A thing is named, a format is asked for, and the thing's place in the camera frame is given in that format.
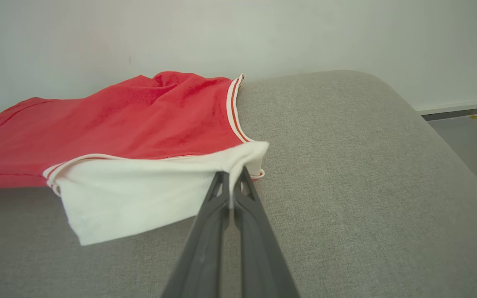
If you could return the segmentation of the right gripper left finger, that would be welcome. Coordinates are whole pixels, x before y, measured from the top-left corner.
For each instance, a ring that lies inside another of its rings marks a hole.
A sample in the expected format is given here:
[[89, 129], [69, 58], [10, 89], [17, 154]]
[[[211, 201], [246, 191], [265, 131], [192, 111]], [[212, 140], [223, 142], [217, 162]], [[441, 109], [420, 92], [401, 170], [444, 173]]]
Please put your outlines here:
[[223, 235], [229, 224], [229, 174], [217, 172], [163, 298], [219, 298]]

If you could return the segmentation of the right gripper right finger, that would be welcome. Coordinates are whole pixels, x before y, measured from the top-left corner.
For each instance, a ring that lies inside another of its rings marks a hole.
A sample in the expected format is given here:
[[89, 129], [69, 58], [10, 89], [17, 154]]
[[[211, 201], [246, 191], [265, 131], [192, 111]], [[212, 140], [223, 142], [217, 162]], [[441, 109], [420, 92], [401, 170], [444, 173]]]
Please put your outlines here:
[[243, 298], [298, 298], [299, 291], [246, 167], [233, 188], [241, 236]]

